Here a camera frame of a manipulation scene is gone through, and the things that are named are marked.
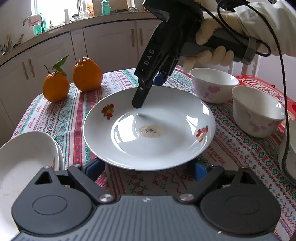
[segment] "sleeve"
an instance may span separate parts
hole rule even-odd
[[[250,3],[267,19],[279,41],[282,54],[296,57],[296,11],[286,1],[280,0],[274,5],[265,2]],[[279,55],[274,38],[261,17],[247,6],[234,9],[242,22],[246,35],[267,43],[271,54]]]

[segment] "table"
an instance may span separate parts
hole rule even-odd
[[[65,168],[72,164],[85,164],[95,158],[87,148],[82,125],[87,113],[102,98],[122,89],[138,85],[135,69],[114,71],[104,74],[101,88],[82,93],[74,84],[70,85],[68,97],[59,103],[50,103],[38,95],[25,112],[13,137],[32,130],[50,134],[63,151]],[[261,89],[284,102],[283,94],[270,84],[252,76],[238,76],[241,85]],[[192,93],[189,75],[177,66],[164,84]],[[288,100],[290,119],[295,120],[296,107]],[[277,154],[284,134],[284,123],[270,137],[259,139],[245,134],[232,116],[232,101],[225,104],[210,104],[215,120],[216,134],[199,160],[222,165],[228,170],[237,170],[241,165],[249,166],[281,205],[281,218],[275,234],[282,240],[289,240],[296,229],[296,190],[283,177],[277,161]],[[177,196],[194,185],[195,180],[187,172],[186,165],[156,172],[137,172],[107,165],[96,181],[108,189],[116,198],[121,194]]]

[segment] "gray ridged surface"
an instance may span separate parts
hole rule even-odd
[[[236,238],[218,234],[196,208],[171,196],[122,196],[101,205],[91,220],[74,232],[53,238],[20,234],[14,241],[278,241],[273,234]]]

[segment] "green leaf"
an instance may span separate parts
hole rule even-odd
[[[62,73],[64,76],[67,76],[66,73],[62,70],[62,68],[56,67],[55,70],[57,70],[58,72]]]
[[[61,67],[61,66],[66,62],[68,56],[69,56],[69,55],[67,55],[66,57],[62,58],[59,62],[57,62],[57,63],[52,67],[52,69],[56,69],[56,70],[57,70],[57,68]]]

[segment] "orange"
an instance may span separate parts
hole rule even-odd
[[[60,72],[49,74],[43,84],[43,95],[52,103],[66,98],[69,93],[70,84],[66,76]]]
[[[101,86],[101,68],[90,58],[81,58],[73,71],[73,82],[82,92],[93,91]]]

